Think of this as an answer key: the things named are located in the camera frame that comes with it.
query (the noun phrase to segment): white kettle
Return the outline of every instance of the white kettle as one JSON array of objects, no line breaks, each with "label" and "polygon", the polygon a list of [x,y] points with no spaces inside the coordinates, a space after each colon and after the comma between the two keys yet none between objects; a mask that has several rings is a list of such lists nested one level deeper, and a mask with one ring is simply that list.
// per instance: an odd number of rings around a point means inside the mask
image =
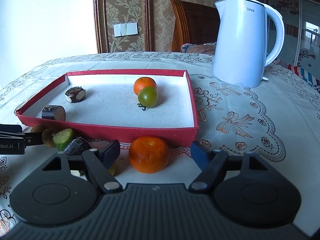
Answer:
[{"label": "white kettle", "polygon": [[[220,0],[214,4],[220,15],[220,28],[213,75],[239,87],[257,87],[266,79],[265,66],[276,59],[283,46],[281,14],[256,0]],[[276,25],[276,43],[268,56],[267,16]]]}]

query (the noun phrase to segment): white wall switch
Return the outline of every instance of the white wall switch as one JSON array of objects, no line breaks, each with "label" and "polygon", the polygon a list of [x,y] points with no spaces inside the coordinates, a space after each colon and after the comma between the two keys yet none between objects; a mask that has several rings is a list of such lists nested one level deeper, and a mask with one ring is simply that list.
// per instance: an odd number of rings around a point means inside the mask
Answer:
[{"label": "white wall switch", "polygon": [[126,36],[127,35],[127,28],[125,23],[120,24],[120,30],[121,30],[121,36]]},{"label": "white wall switch", "polygon": [[127,35],[138,34],[138,24],[137,23],[127,23]]},{"label": "white wall switch", "polygon": [[113,30],[114,30],[114,33],[115,33],[115,37],[121,36],[120,24],[114,24],[113,25]]}]

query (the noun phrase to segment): striped fabric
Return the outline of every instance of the striped fabric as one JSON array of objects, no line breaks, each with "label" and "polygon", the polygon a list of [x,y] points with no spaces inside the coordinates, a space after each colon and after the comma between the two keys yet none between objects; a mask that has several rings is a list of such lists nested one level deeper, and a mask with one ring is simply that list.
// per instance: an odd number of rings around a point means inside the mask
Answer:
[{"label": "striped fabric", "polygon": [[289,63],[283,62],[282,60],[275,59],[273,64],[280,65],[281,67],[287,68],[294,72],[298,77],[306,81],[310,87],[313,87],[320,94],[320,81],[316,79],[310,72],[302,67],[292,66]]}]

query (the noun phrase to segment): wooden chair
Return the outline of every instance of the wooden chair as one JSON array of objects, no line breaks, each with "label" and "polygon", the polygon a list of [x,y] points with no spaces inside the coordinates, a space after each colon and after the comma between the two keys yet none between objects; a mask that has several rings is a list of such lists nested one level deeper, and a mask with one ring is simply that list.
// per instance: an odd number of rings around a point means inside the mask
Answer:
[{"label": "wooden chair", "polygon": [[170,0],[176,21],[172,38],[172,51],[181,52],[186,43],[216,42],[220,17],[213,7],[181,0]]}]

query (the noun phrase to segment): orange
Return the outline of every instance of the orange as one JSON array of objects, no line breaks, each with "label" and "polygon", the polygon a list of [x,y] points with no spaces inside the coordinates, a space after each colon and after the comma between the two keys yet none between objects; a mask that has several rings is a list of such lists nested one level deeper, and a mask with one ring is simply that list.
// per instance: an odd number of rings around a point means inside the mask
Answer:
[{"label": "orange", "polygon": [[157,89],[157,84],[152,78],[141,77],[138,78],[133,84],[133,91],[136,95],[138,95],[139,92],[146,87],[153,87]]},{"label": "orange", "polygon": [[130,145],[131,165],[142,173],[155,173],[163,170],[169,163],[170,153],[167,143],[153,136],[143,136]]}]

